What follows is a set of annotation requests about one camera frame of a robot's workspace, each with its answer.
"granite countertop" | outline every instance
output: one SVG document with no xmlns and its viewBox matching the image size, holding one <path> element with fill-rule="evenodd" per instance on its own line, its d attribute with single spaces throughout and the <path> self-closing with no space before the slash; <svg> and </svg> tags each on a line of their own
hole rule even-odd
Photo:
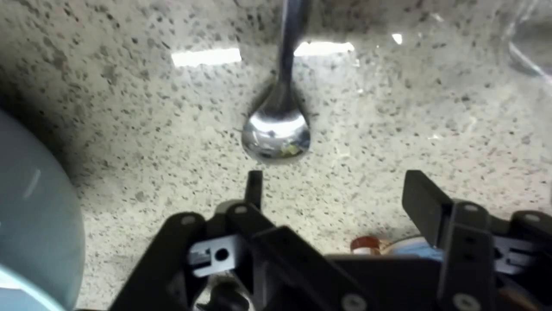
<svg viewBox="0 0 552 311">
<path fill-rule="evenodd" d="M 500 43 L 512 0 L 314 1 L 295 82 L 312 150 L 247 157 L 274 74 L 279 1 L 2 0 L 0 94 L 60 158 L 86 224 L 79 305 L 107 307 L 162 221 L 212 214 L 265 170 L 265 212 L 321 250 L 416 233 L 405 169 L 498 215 L 550 210 L 543 103 Z"/>
</svg>

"gray bowl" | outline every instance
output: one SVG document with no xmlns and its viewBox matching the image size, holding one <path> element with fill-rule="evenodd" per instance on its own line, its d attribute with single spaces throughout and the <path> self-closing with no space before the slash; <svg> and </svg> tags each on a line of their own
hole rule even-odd
<svg viewBox="0 0 552 311">
<path fill-rule="evenodd" d="M 2 110 L 0 265 L 74 309 L 84 267 L 74 188 L 53 155 Z"/>
</svg>

